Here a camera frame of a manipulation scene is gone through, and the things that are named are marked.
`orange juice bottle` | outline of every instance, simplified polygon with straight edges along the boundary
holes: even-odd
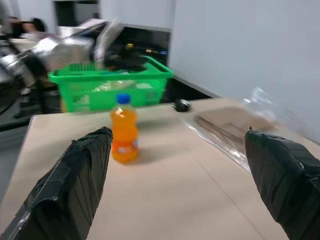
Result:
[[[126,164],[138,155],[138,129],[136,127],[137,113],[130,105],[128,94],[118,94],[117,107],[110,113],[112,120],[112,157]]]

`orange liquid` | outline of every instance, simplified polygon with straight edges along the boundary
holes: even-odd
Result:
[[[138,156],[137,113],[134,108],[119,106],[111,113],[112,158],[122,164],[132,162]]]

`bottle label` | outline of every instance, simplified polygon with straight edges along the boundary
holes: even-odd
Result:
[[[113,141],[112,151],[118,154],[129,154],[138,148],[138,140],[134,141]]]

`green plastic basket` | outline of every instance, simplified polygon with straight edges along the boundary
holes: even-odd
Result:
[[[58,85],[68,112],[110,110],[117,104],[117,94],[129,94],[133,107],[156,105],[173,72],[152,57],[145,58],[142,72],[112,72],[94,63],[70,64],[52,71],[49,78]]]

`wooden table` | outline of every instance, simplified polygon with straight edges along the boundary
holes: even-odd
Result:
[[[241,106],[198,100],[192,112]],[[171,105],[138,109],[139,158],[109,161],[103,196],[89,240],[287,240],[263,204],[252,176],[181,121]],[[102,126],[109,113],[33,117],[0,208],[0,233],[40,177],[71,140]],[[304,144],[316,157],[319,147]]]

